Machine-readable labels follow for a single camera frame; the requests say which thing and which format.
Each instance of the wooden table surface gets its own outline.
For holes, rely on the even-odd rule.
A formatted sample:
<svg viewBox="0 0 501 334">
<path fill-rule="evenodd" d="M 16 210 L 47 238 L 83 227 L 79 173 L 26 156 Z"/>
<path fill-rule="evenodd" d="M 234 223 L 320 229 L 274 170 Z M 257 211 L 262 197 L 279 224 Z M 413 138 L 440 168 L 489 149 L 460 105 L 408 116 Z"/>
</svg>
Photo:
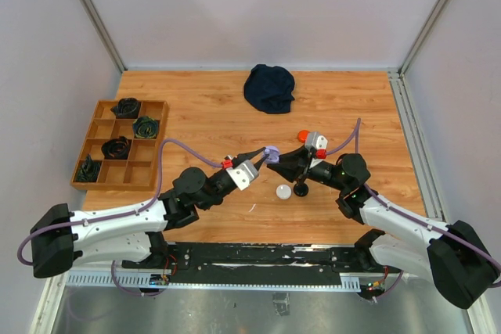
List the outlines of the wooden table surface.
<svg viewBox="0 0 501 334">
<path fill-rule="evenodd" d="M 362 118 L 360 153 L 372 174 L 370 185 L 418 214 L 424 214 L 413 165 L 405 145 L 385 72 L 293 72 L 292 111 L 268 115 L 243 97 L 248 72 L 125 72 L 117 98 L 165 100 L 170 106 L 166 137 L 177 138 L 213 161 L 226 155 L 276 145 L 285 153 L 301 144 L 301 129 L 320 131 L 328 149 L 341 144 Z M 354 143 L 345 151 L 352 152 Z M 176 145 L 164 148 L 162 192 L 189 166 L 210 176 L 214 169 Z M 337 155 L 330 156 L 335 162 Z M 245 191 L 236 190 L 221 206 L 198 210 L 199 221 L 165 232 L 171 241 L 350 244 L 369 230 L 337 209 L 337 191 L 310 182 L 309 194 L 279 199 L 287 183 L 263 167 Z M 118 207 L 148 199 L 152 192 L 89 191 L 84 210 Z"/>
</svg>

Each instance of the dark blue cloth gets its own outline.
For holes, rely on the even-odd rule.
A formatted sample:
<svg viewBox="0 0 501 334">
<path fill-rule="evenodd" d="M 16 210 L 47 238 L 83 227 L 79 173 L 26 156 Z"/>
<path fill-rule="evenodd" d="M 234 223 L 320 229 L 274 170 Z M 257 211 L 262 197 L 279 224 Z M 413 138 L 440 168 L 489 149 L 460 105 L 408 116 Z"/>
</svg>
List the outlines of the dark blue cloth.
<svg viewBox="0 0 501 334">
<path fill-rule="evenodd" d="M 243 96 L 264 113 L 289 113 L 294 77 L 281 66 L 258 64 L 243 86 Z"/>
</svg>

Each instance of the folded cloth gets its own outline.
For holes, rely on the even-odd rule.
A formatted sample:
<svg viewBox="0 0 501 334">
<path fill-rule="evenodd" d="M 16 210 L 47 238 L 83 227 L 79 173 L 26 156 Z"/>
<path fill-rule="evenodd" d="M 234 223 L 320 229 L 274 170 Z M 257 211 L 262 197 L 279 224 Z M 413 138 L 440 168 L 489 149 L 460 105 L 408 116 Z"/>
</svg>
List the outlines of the folded cloth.
<svg viewBox="0 0 501 334">
<path fill-rule="evenodd" d="M 243 96 L 264 113 L 289 113 L 294 101 L 294 77 L 281 66 L 255 66 L 243 86 Z"/>
</svg>

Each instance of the white wall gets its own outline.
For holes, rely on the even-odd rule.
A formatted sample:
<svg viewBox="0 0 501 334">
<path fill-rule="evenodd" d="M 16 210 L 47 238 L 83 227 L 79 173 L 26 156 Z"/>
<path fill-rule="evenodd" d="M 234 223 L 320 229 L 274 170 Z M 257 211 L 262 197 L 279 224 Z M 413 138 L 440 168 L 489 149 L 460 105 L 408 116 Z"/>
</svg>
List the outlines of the white wall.
<svg viewBox="0 0 501 334">
<path fill-rule="evenodd" d="M 93 0 L 129 68 L 399 66 L 436 0 Z"/>
<path fill-rule="evenodd" d="M 501 260 L 499 0 L 452 0 L 407 78 L 450 220 Z M 501 289 L 487 297 L 501 331 Z"/>
<path fill-rule="evenodd" d="M 119 75 L 79 0 L 0 0 L 0 20 L 0 331 L 17 334 L 44 283 L 18 263 L 17 246 L 52 205 L 79 208 L 71 172 Z"/>
</svg>

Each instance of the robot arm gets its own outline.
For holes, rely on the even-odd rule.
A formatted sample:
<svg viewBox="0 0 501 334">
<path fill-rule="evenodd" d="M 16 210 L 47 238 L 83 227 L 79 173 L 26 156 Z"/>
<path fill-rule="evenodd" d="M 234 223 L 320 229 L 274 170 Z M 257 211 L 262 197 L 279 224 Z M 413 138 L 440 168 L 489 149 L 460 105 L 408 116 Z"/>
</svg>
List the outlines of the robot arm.
<svg viewBox="0 0 501 334">
<path fill-rule="evenodd" d="M 308 179 L 339 190 L 336 202 L 341 213 L 377 228 L 355 244 L 367 271 L 379 264 L 418 275 L 433 282 L 444 298 L 463 309 L 499 277 L 499 270 L 485 258 L 440 233 L 458 236 L 488 253 L 471 226 L 462 221 L 434 221 L 390 202 L 366 185 L 370 173 L 360 154 L 344 154 L 331 164 L 324 160 L 326 144 L 324 136 L 312 132 L 304 146 L 281 155 L 278 163 L 267 167 L 295 182 L 298 196 L 308 194 Z"/>
<path fill-rule="evenodd" d="M 161 232 L 193 223 L 199 218 L 197 208 L 208 210 L 220 205 L 235 189 L 249 187 L 258 177 L 265 157 L 256 164 L 250 160 L 263 149 L 226 157 L 222 169 L 210 177 L 198 167 L 187 168 L 173 181 L 173 188 L 152 203 L 147 200 L 98 211 L 69 211 L 65 203 L 55 205 L 31 233 L 54 224 L 73 224 L 32 239 L 34 276 L 47 278 L 74 265 L 96 261 L 155 264 L 155 258 L 164 260 L 162 253 L 167 251 L 167 245 Z"/>
</svg>

